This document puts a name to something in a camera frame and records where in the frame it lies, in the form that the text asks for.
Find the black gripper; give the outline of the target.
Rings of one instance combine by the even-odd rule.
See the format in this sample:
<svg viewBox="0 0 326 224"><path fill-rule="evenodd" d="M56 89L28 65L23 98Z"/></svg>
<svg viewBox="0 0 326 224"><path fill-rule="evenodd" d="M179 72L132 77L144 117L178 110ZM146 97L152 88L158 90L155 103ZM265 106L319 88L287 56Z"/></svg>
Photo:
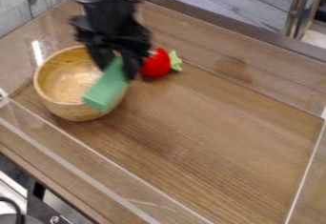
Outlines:
<svg viewBox="0 0 326 224"><path fill-rule="evenodd" d="M87 47L98 68L104 71L122 51L123 73L134 80L150 56L151 33L135 17L139 0L75 0L84 9L83 15L71 17L76 39Z"/></svg>

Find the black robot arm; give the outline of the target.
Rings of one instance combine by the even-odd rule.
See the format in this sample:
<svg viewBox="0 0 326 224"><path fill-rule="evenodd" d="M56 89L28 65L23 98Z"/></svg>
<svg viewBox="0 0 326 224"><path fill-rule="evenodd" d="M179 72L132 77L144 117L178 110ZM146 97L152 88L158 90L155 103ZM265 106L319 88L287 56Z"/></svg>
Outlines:
<svg viewBox="0 0 326 224"><path fill-rule="evenodd" d="M104 71L118 51L122 72L134 80L150 56L151 32L135 18L138 0L75 0L84 13L70 18L75 39Z"/></svg>

